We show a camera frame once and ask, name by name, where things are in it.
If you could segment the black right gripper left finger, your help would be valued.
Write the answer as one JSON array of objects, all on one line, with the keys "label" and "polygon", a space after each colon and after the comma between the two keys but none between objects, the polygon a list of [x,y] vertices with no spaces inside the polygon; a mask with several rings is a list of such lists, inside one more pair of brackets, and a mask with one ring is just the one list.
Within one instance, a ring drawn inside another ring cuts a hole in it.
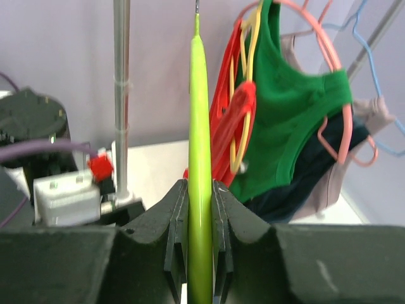
[{"label": "black right gripper left finger", "polygon": [[88,225],[1,233],[2,303],[179,303],[184,262],[175,253],[187,182],[121,228]]}]

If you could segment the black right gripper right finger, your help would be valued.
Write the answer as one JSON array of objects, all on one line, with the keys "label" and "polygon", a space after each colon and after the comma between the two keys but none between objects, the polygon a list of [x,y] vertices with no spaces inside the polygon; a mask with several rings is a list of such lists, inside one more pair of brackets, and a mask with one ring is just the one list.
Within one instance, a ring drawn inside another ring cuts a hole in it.
[{"label": "black right gripper right finger", "polygon": [[212,184],[221,303],[403,303],[404,229],[270,225]]}]

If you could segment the lime green hanger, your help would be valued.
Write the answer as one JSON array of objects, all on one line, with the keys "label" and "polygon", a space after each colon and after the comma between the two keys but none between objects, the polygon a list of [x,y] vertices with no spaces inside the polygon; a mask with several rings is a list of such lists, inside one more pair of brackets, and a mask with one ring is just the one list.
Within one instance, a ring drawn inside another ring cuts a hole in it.
[{"label": "lime green hanger", "polygon": [[213,300],[213,245],[211,230],[211,150],[206,55],[200,36],[199,1],[190,44],[189,126],[189,240],[187,302]]}]

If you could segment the red tank top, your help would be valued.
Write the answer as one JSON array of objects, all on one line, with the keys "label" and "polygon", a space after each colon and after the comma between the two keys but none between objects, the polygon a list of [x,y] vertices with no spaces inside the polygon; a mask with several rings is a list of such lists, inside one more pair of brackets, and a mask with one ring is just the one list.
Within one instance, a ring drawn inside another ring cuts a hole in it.
[{"label": "red tank top", "polygon": [[[228,40],[223,55],[216,89],[212,100],[209,100],[209,134],[211,150],[211,179],[220,181],[226,186],[231,185],[235,175],[230,172],[230,141],[236,129],[237,114],[230,107],[230,66],[231,59],[236,60],[236,69],[241,69],[239,59],[238,20]],[[244,79],[236,71],[235,84],[239,85]],[[188,168],[184,178],[188,181]]]}]

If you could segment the yellow plastic hanger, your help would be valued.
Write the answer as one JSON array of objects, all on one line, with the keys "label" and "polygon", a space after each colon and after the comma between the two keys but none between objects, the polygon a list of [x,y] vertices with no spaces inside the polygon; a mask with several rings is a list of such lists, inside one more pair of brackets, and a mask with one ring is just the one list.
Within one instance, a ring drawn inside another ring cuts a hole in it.
[{"label": "yellow plastic hanger", "polygon": [[[261,5],[257,1],[248,6],[244,12],[252,9],[249,18],[238,18],[239,59],[241,69],[236,69],[235,58],[230,66],[230,107],[236,111],[236,129],[230,141],[230,172],[235,175],[241,168],[242,159],[249,144],[254,117],[256,113],[256,85],[253,81],[253,59],[260,27]],[[243,81],[235,84],[236,71],[240,72]]]}]

